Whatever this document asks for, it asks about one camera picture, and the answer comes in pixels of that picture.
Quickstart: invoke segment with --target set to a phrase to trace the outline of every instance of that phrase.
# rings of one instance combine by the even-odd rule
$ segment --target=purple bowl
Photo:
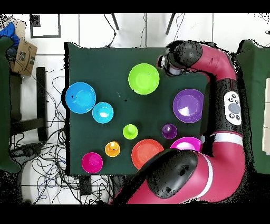
[[[204,95],[196,89],[185,89],[173,100],[175,116],[182,122],[194,123],[201,119]]]
[[[173,139],[177,135],[177,128],[173,124],[166,124],[162,128],[162,134],[166,139]]]

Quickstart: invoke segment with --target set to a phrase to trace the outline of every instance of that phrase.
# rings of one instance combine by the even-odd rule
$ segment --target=blue bowl
[[[106,102],[99,102],[92,110],[93,118],[100,124],[108,123],[113,117],[113,108]]]
[[[95,105],[95,91],[84,82],[76,82],[69,86],[65,94],[66,105],[77,114],[89,112]]]

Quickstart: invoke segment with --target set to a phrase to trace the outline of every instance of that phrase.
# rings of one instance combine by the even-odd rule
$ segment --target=chair leg
[[[112,14],[113,22],[114,22],[114,24],[115,24],[115,28],[116,28],[116,30],[119,30],[119,27],[118,27],[118,24],[117,24],[117,21],[116,21],[116,18],[115,18],[114,13],[111,13],[111,14]]]
[[[173,18],[174,18],[174,17],[175,17],[175,13],[172,13],[172,14],[171,14],[170,22],[169,22],[168,27],[167,27],[167,30],[166,30],[166,35],[169,34],[169,31],[170,31],[170,29],[171,29],[171,24],[172,24],[172,21],[173,21]]]

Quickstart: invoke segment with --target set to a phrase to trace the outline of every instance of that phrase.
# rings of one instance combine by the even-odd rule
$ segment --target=tabletop
[[[113,119],[106,124],[97,123],[92,111],[85,114],[70,112],[70,175],[89,175],[83,170],[81,160],[88,152],[96,152],[103,159],[103,167],[97,174],[133,175],[137,169],[132,163],[131,152],[137,142],[154,139],[164,149],[178,138],[193,136],[199,138],[201,121],[186,124],[178,120],[172,110],[176,94],[184,89],[197,89],[204,93],[207,79],[199,73],[181,77],[166,77],[158,69],[160,82],[151,94],[139,95],[128,84],[130,70],[137,64],[148,63],[156,67],[157,59],[165,48],[145,49],[86,49],[68,43],[69,85],[86,82],[95,90],[97,101],[107,102],[114,110]],[[162,127],[172,123],[178,128],[176,138],[168,140],[162,135]],[[127,140],[123,128],[134,124],[138,136]],[[105,146],[111,141],[120,144],[120,154],[108,157]]]

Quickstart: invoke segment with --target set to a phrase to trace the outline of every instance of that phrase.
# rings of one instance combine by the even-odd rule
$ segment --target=robot control buttons
[[[233,125],[240,125],[242,122],[239,101],[239,95],[234,91],[224,95],[225,117]]]
[[[229,108],[229,111],[231,111],[234,114],[240,113],[240,107],[237,104],[230,104],[228,108]]]

